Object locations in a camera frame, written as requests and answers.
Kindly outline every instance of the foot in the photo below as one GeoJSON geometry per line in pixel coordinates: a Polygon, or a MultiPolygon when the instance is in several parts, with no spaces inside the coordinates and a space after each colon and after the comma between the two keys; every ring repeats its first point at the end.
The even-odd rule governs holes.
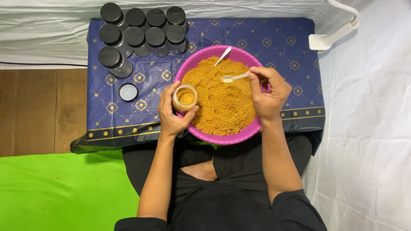
{"type": "Polygon", "coordinates": [[[183,170],[183,172],[187,173],[188,175],[200,180],[215,181],[217,179],[217,174],[215,173],[212,160],[187,166],[181,168],[181,170],[183,170]]]}

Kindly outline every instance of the sleeve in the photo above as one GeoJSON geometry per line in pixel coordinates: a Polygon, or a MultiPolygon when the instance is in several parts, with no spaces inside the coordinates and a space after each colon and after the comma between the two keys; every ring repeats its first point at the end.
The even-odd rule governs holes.
{"type": "Polygon", "coordinates": [[[278,194],[272,202],[272,214],[284,230],[327,230],[303,189],[278,194]]]}
{"type": "Polygon", "coordinates": [[[129,217],[117,221],[114,231],[165,231],[167,222],[155,217],[129,217]]]}

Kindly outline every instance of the jar lid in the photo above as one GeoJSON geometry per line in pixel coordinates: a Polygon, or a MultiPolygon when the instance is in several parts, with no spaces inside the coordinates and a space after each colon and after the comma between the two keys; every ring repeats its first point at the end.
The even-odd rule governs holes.
{"type": "Polygon", "coordinates": [[[109,2],[104,4],[100,9],[100,16],[106,23],[119,24],[123,21],[124,13],[120,6],[115,3],[109,2]]]}
{"type": "Polygon", "coordinates": [[[171,25],[166,31],[167,40],[173,45],[183,44],[185,41],[185,31],[180,25],[171,25]]]}
{"type": "Polygon", "coordinates": [[[123,83],[118,88],[118,95],[123,101],[132,102],[139,96],[139,90],[132,83],[123,83]]]}
{"type": "Polygon", "coordinates": [[[167,10],[166,18],[169,24],[184,25],[185,23],[185,12],[181,7],[170,7],[167,10]]]}
{"type": "Polygon", "coordinates": [[[158,27],[152,27],[145,33],[145,39],[151,47],[159,48],[166,44],[166,35],[158,27]]]}
{"type": "Polygon", "coordinates": [[[126,13],[126,22],[129,26],[143,27],[147,20],[144,12],[139,8],[133,8],[126,13]]]}
{"type": "Polygon", "coordinates": [[[144,32],[136,26],[127,28],[124,40],[131,47],[140,47],[145,43],[144,32]]]}
{"type": "Polygon", "coordinates": [[[160,27],[162,28],[167,23],[166,15],[164,11],[154,8],[147,12],[145,15],[147,23],[150,27],[160,27]]]}
{"type": "Polygon", "coordinates": [[[123,61],[123,56],[121,53],[112,46],[103,47],[100,50],[98,57],[99,62],[109,69],[119,67],[123,61]]]}
{"type": "Polygon", "coordinates": [[[117,26],[106,24],[100,28],[99,37],[107,46],[115,46],[121,42],[123,34],[117,26]]]}

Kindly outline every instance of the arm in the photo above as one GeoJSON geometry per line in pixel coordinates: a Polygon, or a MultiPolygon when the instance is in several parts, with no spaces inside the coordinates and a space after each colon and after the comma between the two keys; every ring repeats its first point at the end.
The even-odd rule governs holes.
{"type": "Polygon", "coordinates": [[[281,192],[302,189],[298,171],[291,158],[284,136],[280,111],[291,86],[272,68],[252,67],[249,74],[254,109],[263,126],[263,173],[267,182],[268,197],[272,203],[281,192]],[[271,92],[261,93],[260,85],[271,86],[271,92]]]}
{"type": "Polygon", "coordinates": [[[179,85],[180,81],[176,81],[165,88],[160,96],[158,111],[161,132],[150,171],[141,191],[137,217],[156,217],[167,221],[171,196],[174,140],[176,135],[187,127],[199,109],[198,106],[194,106],[184,118],[173,114],[171,96],[179,85]]]}

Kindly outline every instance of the black cable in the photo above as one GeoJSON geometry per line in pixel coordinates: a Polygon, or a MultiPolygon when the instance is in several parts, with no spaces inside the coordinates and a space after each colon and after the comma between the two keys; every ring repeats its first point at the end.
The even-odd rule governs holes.
{"type": "Polygon", "coordinates": [[[76,67],[87,67],[87,65],[81,64],[69,64],[69,63],[19,63],[19,62],[0,62],[1,64],[11,64],[11,65],[43,65],[43,66],[53,66],[53,65],[62,65],[62,66],[76,66],[76,67]]]}

